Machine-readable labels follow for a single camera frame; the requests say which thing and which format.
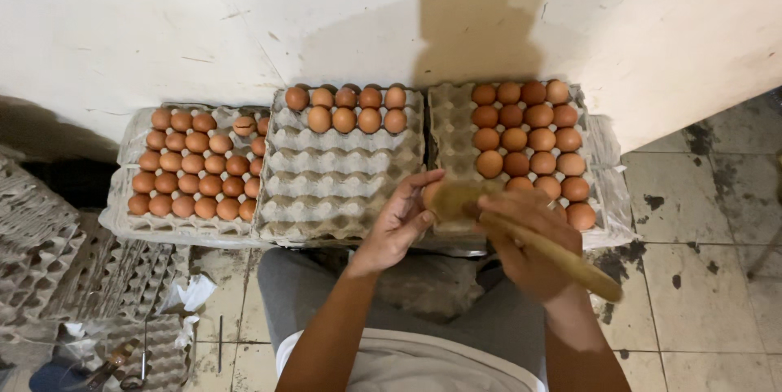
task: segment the egg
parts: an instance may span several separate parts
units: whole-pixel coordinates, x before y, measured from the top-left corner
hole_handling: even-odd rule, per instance
[[[155,189],[160,193],[172,193],[177,190],[179,178],[171,172],[163,172],[155,178]]]
[[[432,209],[432,200],[435,197],[435,194],[437,193],[437,189],[440,188],[443,185],[443,180],[439,180],[437,182],[429,183],[424,188],[424,191],[421,193],[421,200],[424,203],[424,207],[427,209]]]
[[[589,197],[589,183],[581,177],[567,177],[562,181],[562,197],[573,203]]]
[[[478,85],[472,90],[472,101],[478,105],[491,105],[496,98],[496,90],[494,85],[484,84]]]
[[[167,152],[160,156],[160,167],[166,171],[176,172],[182,167],[182,154]]]
[[[475,168],[484,178],[497,177],[502,172],[503,158],[497,151],[485,151],[475,161]]]
[[[587,164],[579,154],[567,153],[557,158],[557,170],[567,176],[581,175],[586,168]]]
[[[239,216],[245,221],[252,220],[253,214],[255,214],[256,204],[255,199],[245,199],[244,203],[239,206]]]
[[[534,189],[533,183],[527,177],[513,177],[507,181],[505,185],[506,190],[532,190]]]
[[[147,134],[147,147],[155,150],[161,150],[166,147],[166,133],[152,130]]]
[[[581,134],[572,127],[563,127],[554,133],[557,137],[556,147],[563,153],[570,153],[581,147]]]
[[[189,217],[196,212],[196,201],[190,195],[183,195],[171,203],[171,210],[178,217]]]
[[[332,127],[332,112],[324,107],[312,107],[307,116],[307,124],[312,131],[323,134]]]
[[[472,137],[472,144],[481,151],[489,151],[500,146],[500,133],[492,127],[482,127]]]
[[[223,181],[220,180],[220,177],[217,175],[207,175],[204,178],[201,178],[201,181],[198,184],[198,190],[203,195],[214,197],[223,190]]]
[[[554,105],[567,102],[568,96],[570,96],[568,85],[563,81],[552,79],[546,84],[546,100]]]
[[[562,221],[567,222],[568,221],[568,213],[565,211],[565,208],[562,207],[560,203],[556,203],[554,205],[554,208],[551,209],[555,214],[559,215],[559,217],[562,218]]]
[[[263,157],[258,157],[252,162],[250,162],[249,173],[258,177],[260,175],[261,169],[263,168],[264,168],[264,159]]]
[[[172,132],[166,136],[166,148],[172,151],[181,151],[185,148],[185,135],[181,132]]]
[[[209,149],[213,153],[225,154],[233,148],[234,143],[225,134],[215,134],[209,139]]]
[[[217,122],[209,113],[200,113],[193,117],[193,129],[200,132],[208,132],[217,129]]]
[[[496,108],[490,105],[475,108],[472,112],[472,123],[477,127],[496,127],[499,114]]]
[[[364,108],[358,114],[358,128],[367,134],[375,134],[380,129],[381,120],[379,111]]]
[[[149,212],[149,201],[151,198],[145,193],[133,195],[127,200],[127,208],[133,215],[143,215]]]
[[[171,204],[174,202],[171,195],[159,193],[149,201],[149,211],[153,215],[164,217],[171,213]]]
[[[334,95],[326,88],[318,88],[312,92],[312,106],[331,109],[334,107]]]
[[[529,107],[524,112],[524,122],[530,127],[547,127],[553,119],[554,110],[545,104]]]
[[[513,105],[522,96],[522,87],[515,82],[503,82],[496,89],[496,99],[503,105]]]
[[[518,105],[506,105],[500,108],[500,125],[503,127],[520,127],[523,117],[524,112]]]
[[[139,193],[150,193],[155,188],[155,174],[152,172],[139,172],[133,177],[133,190]]]
[[[560,187],[557,178],[550,176],[538,177],[533,186],[546,191],[546,195],[551,199],[559,198],[559,194],[562,193],[562,187]]]
[[[551,151],[557,143],[554,132],[547,127],[538,128],[529,134],[527,145],[535,151]]]
[[[334,102],[338,107],[355,108],[357,103],[356,92],[352,88],[342,87],[337,90]]]
[[[185,110],[179,113],[171,114],[171,127],[180,132],[186,132],[193,127],[192,114]]]
[[[529,173],[529,159],[522,153],[508,153],[503,162],[503,171],[511,177]]]
[[[570,127],[579,120],[579,113],[569,105],[554,107],[554,119],[551,121],[557,127]]]
[[[502,133],[501,145],[510,153],[521,151],[527,146],[527,134],[520,127],[506,129]]]
[[[209,156],[204,160],[203,167],[210,174],[222,174],[225,171],[225,157]]]
[[[236,117],[231,127],[234,128],[237,136],[248,137],[255,132],[255,119],[249,116]]]
[[[538,81],[522,85],[522,101],[527,105],[537,105],[546,100],[546,87]]]
[[[597,220],[597,214],[594,209],[586,203],[573,203],[565,209],[568,214],[568,224],[575,230],[587,230],[594,226]]]
[[[546,151],[534,153],[533,157],[529,159],[529,168],[538,175],[553,174],[556,167],[557,159]]]
[[[142,167],[145,171],[157,171],[160,167],[160,153],[155,151],[147,151],[142,154],[142,157],[138,158],[138,166]]]
[[[198,175],[193,174],[185,174],[182,175],[179,178],[179,190],[181,190],[184,193],[196,193],[198,192],[199,184],[201,183],[201,179],[198,178]]]
[[[217,213],[217,201],[214,198],[202,197],[195,202],[195,214],[210,219]]]
[[[217,216],[226,220],[233,221],[239,216],[239,201],[235,198],[223,198],[217,203]]]
[[[386,92],[384,105],[388,109],[403,109],[406,101],[407,95],[402,88],[391,87]]]
[[[288,91],[286,91],[286,103],[288,104],[288,108],[294,109],[295,111],[301,111],[310,104],[310,97],[302,88],[290,87],[288,88]]]
[[[241,177],[249,171],[249,160],[244,156],[232,156],[225,161],[225,170],[231,175]]]
[[[373,87],[366,87],[358,95],[358,106],[361,108],[380,108],[383,97],[380,92]]]
[[[260,178],[251,177],[244,183],[244,193],[250,198],[258,198],[258,192],[260,191]]]
[[[389,109],[383,120],[383,126],[391,134],[399,134],[407,127],[407,115],[401,109]]]
[[[209,149],[209,136],[202,132],[193,131],[185,138],[185,146],[193,153],[202,153]]]
[[[269,117],[261,117],[258,121],[258,134],[266,136],[269,132]]]
[[[337,131],[347,134],[356,127],[356,113],[353,111],[352,107],[338,108],[337,111],[334,112],[332,123]]]
[[[171,111],[165,108],[155,109],[152,113],[152,127],[161,131],[166,131],[171,127]]]
[[[228,177],[223,182],[223,193],[228,197],[238,197],[244,193],[244,180],[239,177]]]
[[[266,137],[255,137],[249,144],[249,148],[253,151],[253,154],[263,157],[266,154]]]

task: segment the hand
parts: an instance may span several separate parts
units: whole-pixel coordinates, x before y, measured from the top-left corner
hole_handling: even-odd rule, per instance
[[[369,235],[361,243],[346,272],[356,276],[379,273],[393,267],[407,253],[419,235],[434,222],[434,214],[424,209],[421,192],[431,182],[445,176],[445,170],[422,172],[402,180],[380,210]]]
[[[571,227],[561,215],[549,209],[551,199],[544,191],[512,190],[485,195],[478,200],[482,210],[512,219],[520,226],[537,232],[581,256],[581,233]],[[533,247],[525,247],[502,232],[486,229],[487,236],[500,256],[505,275],[543,306],[554,303],[565,294],[581,292],[572,279],[554,266]]]

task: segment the white wall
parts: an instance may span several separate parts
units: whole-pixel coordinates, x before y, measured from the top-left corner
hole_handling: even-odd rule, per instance
[[[0,0],[0,95],[119,140],[163,100],[561,77],[627,151],[782,85],[780,44],[782,0]]]

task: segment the white cloth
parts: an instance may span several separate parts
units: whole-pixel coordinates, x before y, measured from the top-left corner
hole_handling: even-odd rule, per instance
[[[280,344],[278,377],[302,332]],[[439,337],[365,328],[347,390],[545,392],[546,387],[526,369],[482,350]]]

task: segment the wooden brush handle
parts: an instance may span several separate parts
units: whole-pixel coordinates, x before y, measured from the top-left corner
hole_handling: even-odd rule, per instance
[[[535,247],[560,270],[597,296],[609,302],[618,302],[622,299],[622,287],[614,279],[603,273],[600,268],[587,264],[580,257],[549,238],[491,212],[483,212],[479,222],[489,228],[496,228],[507,233],[510,237],[523,242],[527,247]]]

